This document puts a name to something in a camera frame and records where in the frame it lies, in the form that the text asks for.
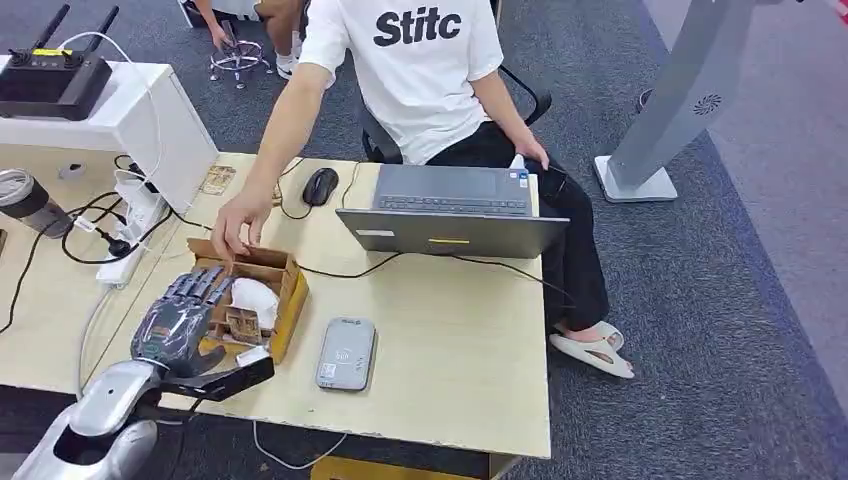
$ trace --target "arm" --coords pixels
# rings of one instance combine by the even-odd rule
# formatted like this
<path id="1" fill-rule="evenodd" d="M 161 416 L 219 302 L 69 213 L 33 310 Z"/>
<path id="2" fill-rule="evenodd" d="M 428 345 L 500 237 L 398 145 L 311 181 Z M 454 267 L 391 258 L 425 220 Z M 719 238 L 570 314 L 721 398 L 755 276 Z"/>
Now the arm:
<path id="1" fill-rule="evenodd" d="M 224 29 L 218 23 L 218 19 L 215 18 L 215 12 L 212 11 L 209 0 L 194 0 L 194 4 L 197 5 L 200 15 L 206 21 L 206 26 L 209 27 L 209 33 L 212 35 L 212 43 L 215 44 L 215 48 L 220 50 L 222 43 L 226 43 L 231 47 L 234 46 L 232 39 L 227 36 L 227 33 L 224 32 Z"/>
<path id="2" fill-rule="evenodd" d="M 330 75 L 327 69 L 315 64 L 297 66 L 271 112 L 245 188 L 258 188 L 269 195 L 273 192 L 286 165 L 300 153 L 312 134 Z"/>
<path id="3" fill-rule="evenodd" d="M 486 114 L 501 127 L 515 145 L 515 153 L 539 161 L 547 170 L 550 162 L 548 154 L 519 115 L 498 71 L 472 81 L 471 86 Z"/>
<path id="4" fill-rule="evenodd" d="M 225 260 L 232 261 L 234 254 L 249 253 L 241 240 L 242 225 L 249 226 L 249 244 L 259 245 L 277 180 L 309 140 L 330 76 L 324 67 L 302 63 L 277 99 L 259 154 L 241 191 L 218 212 L 212 244 Z"/>

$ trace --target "robotic hand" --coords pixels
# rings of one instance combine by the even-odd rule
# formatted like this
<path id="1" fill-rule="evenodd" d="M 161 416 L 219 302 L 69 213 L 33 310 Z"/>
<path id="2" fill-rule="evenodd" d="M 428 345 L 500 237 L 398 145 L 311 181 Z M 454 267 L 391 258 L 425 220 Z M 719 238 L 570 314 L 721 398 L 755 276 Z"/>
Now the robotic hand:
<path id="1" fill-rule="evenodd" d="M 144 316 L 132 339 L 132 360 L 95 378 L 82 399 L 53 421 L 12 478 L 131 478 L 156 444 L 162 393 L 220 402 L 271 378 L 274 364 L 267 355 L 242 368 L 203 375 L 225 355 L 223 347 L 205 356 L 198 351 L 212 311 L 232 283 L 226 277 L 206 296 L 222 271 L 180 275 Z"/>

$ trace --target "laptop keyboard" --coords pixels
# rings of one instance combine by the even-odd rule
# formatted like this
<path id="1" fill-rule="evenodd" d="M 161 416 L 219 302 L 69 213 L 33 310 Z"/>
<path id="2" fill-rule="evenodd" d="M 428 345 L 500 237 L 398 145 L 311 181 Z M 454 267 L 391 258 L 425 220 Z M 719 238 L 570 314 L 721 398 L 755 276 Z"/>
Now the laptop keyboard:
<path id="1" fill-rule="evenodd" d="M 474 200 L 468 198 L 397 197 L 383 195 L 377 204 L 388 210 L 415 212 L 527 215 L 522 201 Z"/>

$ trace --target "hand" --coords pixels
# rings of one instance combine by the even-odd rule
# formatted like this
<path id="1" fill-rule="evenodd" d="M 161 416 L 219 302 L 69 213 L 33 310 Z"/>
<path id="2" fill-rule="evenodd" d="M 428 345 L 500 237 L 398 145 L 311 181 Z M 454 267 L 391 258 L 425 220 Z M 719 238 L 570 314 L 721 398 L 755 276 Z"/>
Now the hand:
<path id="1" fill-rule="evenodd" d="M 271 195 L 263 189 L 242 189 L 238 195 L 218 211 L 218 220 L 212 229 L 212 245 L 222 259 L 232 262 L 235 254 L 248 255 L 247 245 L 241 240 L 241 226 L 248 225 L 250 246 L 259 246 L 262 226 L 271 214 Z"/>
<path id="2" fill-rule="evenodd" d="M 543 146 L 539 145 L 539 142 L 536 141 L 536 137 L 532 133 L 529 133 L 526 139 L 515 143 L 515 153 L 541 163 L 544 170 L 547 170 L 548 165 L 551 163 L 550 159 L 548 159 L 548 152 L 545 151 Z"/>
<path id="3" fill-rule="evenodd" d="M 220 25 L 209 27 L 209 33 L 212 34 L 212 43 L 215 44 L 215 48 L 217 48 L 218 50 L 222 50 L 224 48 L 225 43 L 231 47 L 236 46 L 232 39 L 227 36 L 227 32 L 225 32 Z"/>

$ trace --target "office chair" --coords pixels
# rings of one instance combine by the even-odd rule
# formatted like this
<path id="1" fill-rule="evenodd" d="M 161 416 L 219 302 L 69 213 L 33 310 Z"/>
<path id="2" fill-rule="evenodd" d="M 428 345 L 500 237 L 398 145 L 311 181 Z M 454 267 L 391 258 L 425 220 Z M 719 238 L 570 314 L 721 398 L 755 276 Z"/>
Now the office chair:
<path id="1" fill-rule="evenodd" d="M 511 78 L 518 86 L 530 94 L 535 102 L 535 107 L 530 115 L 524 119 L 527 126 L 533 125 L 542 115 L 551 108 L 551 92 L 547 88 L 531 86 L 528 81 L 522 80 L 513 73 L 513 70 L 505 65 L 500 66 L 500 71 Z M 400 148 L 394 139 L 374 118 L 374 115 L 365 106 L 362 97 L 359 97 L 359 122 L 362 124 L 362 148 L 370 162 L 376 163 L 403 163 Z"/>
<path id="2" fill-rule="evenodd" d="M 206 26 L 206 22 L 200 15 L 200 10 L 192 0 L 188 0 L 185 3 L 180 2 L 180 6 L 189 25 L 193 28 Z M 236 88 L 243 90 L 247 85 L 242 81 L 242 74 L 257 65 L 264 66 L 266 74 L 274 74 L 275 71 L 271 68 L 271 64 L 268 63 L 268 61 L 262 56 L 262 45 L 257 42 L 238 39 L 238 33 L 233 22 L 241 21 L 243 19 L 238 15 L 231 13 L 225 13 L 218 10 L 213 10 L 213 12 L 215 13 L 215 18 L 221 24 L 221 27 L 225 32 L 227 32 L 227 35 L 233 40 L 233 42 L 235 42 L 236 46 L 225 47 L 223 52 L 216 50 L 209 55 L 209 80 L 215 82 L 221 78 L 219 73 L 232 72 L 236 79 Z M 244 20 L 247 21 L 255 21 L 258 19 L 258 15 L 255 19 L 251 17 L 244 18 Z"/>

